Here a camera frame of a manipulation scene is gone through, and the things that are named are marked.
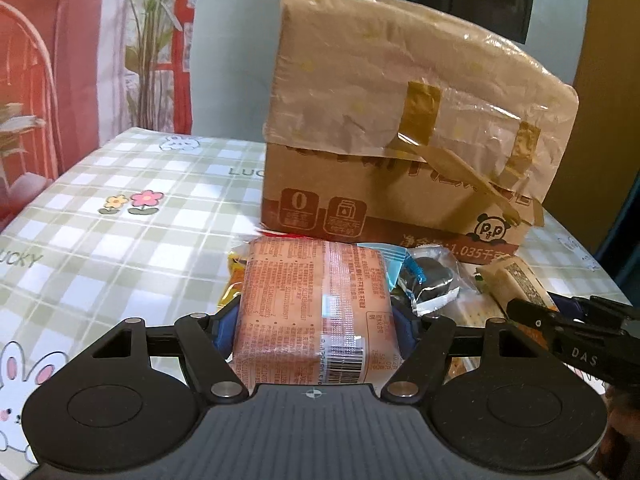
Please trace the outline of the pink printed backdrop curtain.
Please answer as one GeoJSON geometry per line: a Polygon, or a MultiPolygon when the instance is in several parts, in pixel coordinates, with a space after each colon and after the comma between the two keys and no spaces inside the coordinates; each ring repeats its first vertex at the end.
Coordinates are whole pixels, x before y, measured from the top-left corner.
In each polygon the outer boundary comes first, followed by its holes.
{"type": "Polygon", "coordinates": [[[196,0],[1,0],[1,220],[131,127],[192,129],[196,0]]]}

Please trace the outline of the pink snack pack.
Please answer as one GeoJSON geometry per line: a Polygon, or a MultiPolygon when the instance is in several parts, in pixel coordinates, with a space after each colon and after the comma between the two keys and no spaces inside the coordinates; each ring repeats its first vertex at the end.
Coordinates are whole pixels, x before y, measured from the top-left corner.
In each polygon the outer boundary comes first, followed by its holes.
{"type": "Polygon", "coordinates": [[[382,388],[402,362],[375,249],[311,238],[248,245],[231,367],[259,384],[382,388]]]}

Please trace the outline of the brown cardboard box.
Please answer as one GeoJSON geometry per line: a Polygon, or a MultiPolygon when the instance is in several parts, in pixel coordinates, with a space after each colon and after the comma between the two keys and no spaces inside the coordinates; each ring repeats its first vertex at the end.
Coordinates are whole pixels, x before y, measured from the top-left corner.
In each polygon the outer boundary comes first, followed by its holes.
{"type": "Polygon", "coordinates": [[[579,100],[513,42],[404,0],[280,0],[265,228],[467,263],[511,255],[579,100]]]}

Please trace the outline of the beige wrapped snack bar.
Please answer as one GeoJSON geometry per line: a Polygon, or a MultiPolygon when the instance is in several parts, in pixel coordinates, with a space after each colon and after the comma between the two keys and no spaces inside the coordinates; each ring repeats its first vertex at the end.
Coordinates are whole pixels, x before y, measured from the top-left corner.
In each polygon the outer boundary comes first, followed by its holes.
{"type": "Polygon", "coordinates": [[[503,309],[513,299],[556,311],[558,308],[529,265],[518,256],[504,256],[478,266],[485,288],[503,309]]]}

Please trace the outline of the green checked tablecloth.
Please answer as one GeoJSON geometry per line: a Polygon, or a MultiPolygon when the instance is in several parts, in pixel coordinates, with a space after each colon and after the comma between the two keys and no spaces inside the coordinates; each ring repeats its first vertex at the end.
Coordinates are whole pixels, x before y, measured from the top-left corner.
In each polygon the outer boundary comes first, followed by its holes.
{"type": "MultiPolygon", "coordinates": [[[[264,166],[262,143],[134,128],[62,174],[1,233],[1,352],[21,347],[17,377],[129,315],[215,312],[228,252],[257,234],[264,166]],[[116,200],[151,192],[164,193],[152,214],[116,200]]],[[[551,214],[520,234],[518,255],[552,292],[628,302],[551,214]]]]}

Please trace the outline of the blue clear cookie packet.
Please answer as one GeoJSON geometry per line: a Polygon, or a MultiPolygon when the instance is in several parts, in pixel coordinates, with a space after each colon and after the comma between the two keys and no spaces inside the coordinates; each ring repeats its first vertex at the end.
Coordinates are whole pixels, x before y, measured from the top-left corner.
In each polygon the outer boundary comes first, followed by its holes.
{"type": "Polygon", "coordinates": [[[359,243],[379,252],[385,264],[390,296],[416,316],[434,314],[480,292],[471,275],[448,248],[427,244],[407,248],[386,243],[359,243]]]}

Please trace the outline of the small yellow snack packet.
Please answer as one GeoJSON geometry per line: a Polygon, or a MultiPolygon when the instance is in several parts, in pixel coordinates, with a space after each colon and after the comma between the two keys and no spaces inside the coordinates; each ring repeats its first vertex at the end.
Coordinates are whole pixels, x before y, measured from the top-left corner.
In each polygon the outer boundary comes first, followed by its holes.
{"type": "Polygon", "coordinates": [[[229,278],[224,291],[218,301],[218,308],[228,306],[230,302],[242,294],[243,282],[245,278],[246,258],[237,252],[230,252],[228,255],[229,278]]]}

